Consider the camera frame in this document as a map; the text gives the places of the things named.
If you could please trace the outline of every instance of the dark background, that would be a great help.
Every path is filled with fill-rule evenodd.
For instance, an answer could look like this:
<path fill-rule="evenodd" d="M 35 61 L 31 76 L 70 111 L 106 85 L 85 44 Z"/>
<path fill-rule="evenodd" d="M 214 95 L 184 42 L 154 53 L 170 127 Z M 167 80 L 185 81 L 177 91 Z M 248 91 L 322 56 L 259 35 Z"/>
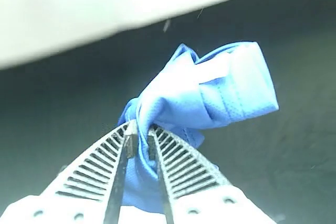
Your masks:
<path fill-rule="evenodd" d="M 0 72 L 0 213 L 38 195 L 180 43 L 263 49 L 280 110 L 206 132 L 201 151 L 281 223 L 335 223 L 336 0 L 232 0 Z"/>

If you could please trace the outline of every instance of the blue fabric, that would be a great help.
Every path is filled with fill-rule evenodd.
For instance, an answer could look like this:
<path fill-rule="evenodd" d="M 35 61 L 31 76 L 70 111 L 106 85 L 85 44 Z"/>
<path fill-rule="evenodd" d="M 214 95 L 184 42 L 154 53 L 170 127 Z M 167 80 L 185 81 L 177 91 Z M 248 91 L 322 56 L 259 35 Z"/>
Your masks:
<path fill-rule="evenodd" d="M 152 123 L 177 134 L 193 147 L 198 131 L 227 126 L 278 110 L 273 83 L 258 44 L 237 42 L 201 59 L 180 45 L 163 70 L 128 102 L 118 125 L 136 119 L 138 155 L 129 160 L 123 205 L 163 212 L 155 162 L 148 157 L 146 136 Z"/>

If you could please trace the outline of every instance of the white surface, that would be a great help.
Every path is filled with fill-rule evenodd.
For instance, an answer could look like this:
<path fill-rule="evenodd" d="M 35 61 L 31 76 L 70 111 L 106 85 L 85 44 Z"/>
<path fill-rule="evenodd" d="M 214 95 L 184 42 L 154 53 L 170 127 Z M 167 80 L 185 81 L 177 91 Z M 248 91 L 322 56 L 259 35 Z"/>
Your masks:
<path fill-rule="evenodd" d="M 0 69 L 227 0 L 0 0 Z"/>

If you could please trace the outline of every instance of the screw hole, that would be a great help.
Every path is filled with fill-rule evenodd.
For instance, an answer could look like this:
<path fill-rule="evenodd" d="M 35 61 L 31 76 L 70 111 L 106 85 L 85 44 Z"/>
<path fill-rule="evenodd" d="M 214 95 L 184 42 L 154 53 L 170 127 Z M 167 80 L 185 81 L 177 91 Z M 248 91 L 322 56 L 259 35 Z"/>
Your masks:
<path fill-rule="evenodd" d="M 188 211 L 188 214 L 189 215 L 198 215 L 199 211 L 197 209 L 191 209 L 191 210 Z"/>
<path fill-rule="evenodd" d="M 225 204 L 234 204 L 236 202 L 231 198 L 224 198 L 224 203 Z"/>
<path fill-rule="evenodd" d="M 84 214 L 82 214 L 81 212 L 74 216 L 75 221 L 82 220 L 82 219 L 84 219 Z"/>
<path fill-rule="evenodd" d="M 34 213 L 34 217 L 38 217 L 38 216 L 41 216 L 43 215 L 43 211 L 42 210 L 38 210 Z"/>

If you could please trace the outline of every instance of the blue cloth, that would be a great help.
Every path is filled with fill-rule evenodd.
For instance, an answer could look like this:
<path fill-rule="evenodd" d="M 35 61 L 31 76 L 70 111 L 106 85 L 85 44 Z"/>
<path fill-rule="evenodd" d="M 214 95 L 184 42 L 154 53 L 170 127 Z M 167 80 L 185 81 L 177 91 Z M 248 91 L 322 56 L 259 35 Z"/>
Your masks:
<path fill-rule="evenodd" d="M 201 59 L 180 45 L 163 70 L 138 98 L 126 105 L 118 125 L 136 119 L 138 155 L 129 160 L 123 205 L 163 212 L 155 162 L 148 157 L 146 136 L 152 123 L 197 148 L 198 131 L 278 110 L 273 83 L 256 42 L 222 46 Z"/>

